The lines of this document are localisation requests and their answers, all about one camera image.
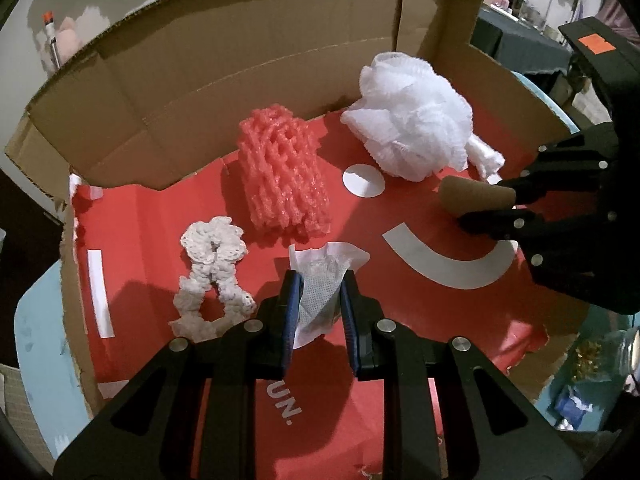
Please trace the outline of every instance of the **white printed stripe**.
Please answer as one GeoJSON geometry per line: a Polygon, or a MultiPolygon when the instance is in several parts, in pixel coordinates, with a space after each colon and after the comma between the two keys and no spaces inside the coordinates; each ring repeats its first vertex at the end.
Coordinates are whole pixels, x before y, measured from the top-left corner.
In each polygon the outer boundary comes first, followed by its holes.
{"type": "Polygon", "coordinates": [[[107,290],[104,286],[104,274],[102,272],[102,251],[88,250],[86,256],[89,261],[89,284],[91,286],[91,299],[94,302],[95,322],[98,325],[98,333],[101,338],[114,337],[109,304],[107,303],[107,290]]]}
{"type": "Polygon", "coordinates": [[[98,383],[98,389],[103,399],[113,399],[129,381],[113,381],[113,383],[98,383]]]}
{"type": "Polygon", "coordinates": [[[516,242],[502,240],[482,258],[452,260],[432,250],[406,224],[400,224],[382,236],[413,270],[436,283],[463,290],[481,288],[498,280],[509,270],[518,251],[516,242]]]}

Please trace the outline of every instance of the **glass jar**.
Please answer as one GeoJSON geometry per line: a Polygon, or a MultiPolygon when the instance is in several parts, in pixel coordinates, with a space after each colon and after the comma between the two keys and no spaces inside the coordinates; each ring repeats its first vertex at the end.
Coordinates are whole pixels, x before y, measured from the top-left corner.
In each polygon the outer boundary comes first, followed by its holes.
{"type": "Polygon", "coordinates": [[[638,328],[585,339],[575,348],[574,382],[601,383],[633,373],[640,362],[638,328]]]}

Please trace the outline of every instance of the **floor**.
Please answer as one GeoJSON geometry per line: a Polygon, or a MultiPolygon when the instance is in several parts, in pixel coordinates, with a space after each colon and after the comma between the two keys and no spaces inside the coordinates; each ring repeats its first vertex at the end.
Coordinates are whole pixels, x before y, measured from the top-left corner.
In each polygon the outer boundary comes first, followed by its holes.
{"type": "Polygon", "coordinates": [[[49,473],[53,472],[54,460],[33,418],[20,370],[0,364],[0,375],[4,377],[5,414],[9,423],[34,458],[49,473]]]}
{"type": "Polygon", "coordinates": [[[17,367],[14,313],[18,300],[60,257],[62,226],[0,171],[0,363],[17,367]]]}

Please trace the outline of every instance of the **nerf dart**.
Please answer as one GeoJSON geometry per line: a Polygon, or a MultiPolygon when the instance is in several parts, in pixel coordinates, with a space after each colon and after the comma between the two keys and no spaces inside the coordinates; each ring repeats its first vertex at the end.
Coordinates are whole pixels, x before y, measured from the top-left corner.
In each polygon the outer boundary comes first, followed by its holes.
{"type": "Polygon", "coordinates": [[[42,16],[44,20],[44,32],[47,35],[47,44],[51,52],[51,60],[56,70],[60,69],[60,54],[58,53],[58,45],[56,43],[56,24],[53,21],[53,12],[50,10],[42,16]]]}

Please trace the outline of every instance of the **red cardboard sheet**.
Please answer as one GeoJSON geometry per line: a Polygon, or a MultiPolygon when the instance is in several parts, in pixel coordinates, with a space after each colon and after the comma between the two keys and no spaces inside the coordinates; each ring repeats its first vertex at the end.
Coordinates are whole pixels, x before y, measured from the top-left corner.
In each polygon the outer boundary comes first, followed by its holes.
{"type": "MultiPolygon", "coordinates": [[[[501,175],[515,176],[531,156],[481,109],[476,107],[474,115],[476,133],[506,156],[501,175]]],[[[303,250],[343,241],[370,253],[369,263],[357,274],[361,292],[377,298],[387,317],[418,335],[440,341],[465,335],[501,370],[546,343],[543,320],[555,293],[531,281],[521,256],[495,283],[455,290],[418,274],[389,247],[382,235],[403,222],[431,249],[450,258],[482,257],[495,242],[465,234],[440,207],[436,189],[449,171],[419,184],[385,175],[386,191],[375,198],[347,191],[344,170],[375,162],[339,116],[336,112],[310,121],[321,141],[320,170],[333,223],[329,235],[306,243],[258,236],[249,220],[237,153],[161,192],[124,186],[105,189],[102,198],[91,201],[88,188],[79,188],[74,199],[78,260],[98,382],[131,378],[172,338],[168,322],[178,317],[172,299],[178,277],[190,267],[180,236],[192,222],[218,215],[231,216],[245,231],[249,254],[238,263],[238,282],[258,302],[278,293],[289,267],[290,243],[303,250]],[[101,339],[97,333],[87,249],[102,250],[113,338],[101,339]]],[[[214,290],[207,293],[202,311],[206,319],[223,315],[214,290]]],[[[284,384],[269,386],[259,382],[256,391],[259,480],[360,480],[363,470],[381,470],[382,383],[353,380],[341,323],[296,350],[284,384]]]]}

